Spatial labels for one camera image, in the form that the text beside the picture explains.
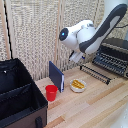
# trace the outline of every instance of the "black box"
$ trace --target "black box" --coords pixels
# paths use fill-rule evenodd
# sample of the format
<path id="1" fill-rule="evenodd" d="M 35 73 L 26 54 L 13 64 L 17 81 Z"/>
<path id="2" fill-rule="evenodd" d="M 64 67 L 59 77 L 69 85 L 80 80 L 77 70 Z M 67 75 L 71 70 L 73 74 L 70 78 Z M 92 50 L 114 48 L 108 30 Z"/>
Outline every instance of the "black box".
<path id="1" fill-rule="evenodd" d="M 0 128 L 42 128 L 48 102 L 19 59 L 0 62 Z"/>

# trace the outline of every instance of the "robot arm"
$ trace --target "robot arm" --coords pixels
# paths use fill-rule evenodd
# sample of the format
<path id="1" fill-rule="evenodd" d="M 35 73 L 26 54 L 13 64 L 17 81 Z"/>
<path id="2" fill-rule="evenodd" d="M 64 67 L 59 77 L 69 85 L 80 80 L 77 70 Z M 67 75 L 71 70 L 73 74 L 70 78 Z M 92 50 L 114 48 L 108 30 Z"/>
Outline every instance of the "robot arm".
<path id="1" fill-rule="evenodd" d="M 60 41 L 74 50 L 74 54 L 96 52 L 102 41 L 120 22 L 127 11 L 128 0 L 104 0 L 104 3 L 104 17 L 97 29 L 94 28 L 92 21 L 84 20 L 75 26 L 64 28 L 60 32 Z"/>

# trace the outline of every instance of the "black cable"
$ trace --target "black cable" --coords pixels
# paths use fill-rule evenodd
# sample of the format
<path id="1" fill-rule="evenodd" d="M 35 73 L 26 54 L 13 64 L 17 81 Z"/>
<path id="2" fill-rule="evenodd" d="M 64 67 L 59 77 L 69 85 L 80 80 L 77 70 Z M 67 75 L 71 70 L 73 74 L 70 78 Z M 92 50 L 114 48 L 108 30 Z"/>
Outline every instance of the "black cable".
<path id="1" fill-rule="evenodd" d="M 122 27 L 115 27 L 115 28 L 124 28 L 124 27 L 126 27 L 126 26 L 128 26 L 128 24 L 127 24 L 127 25 L 125 25 L 125 26 L 122 26 Z"/>

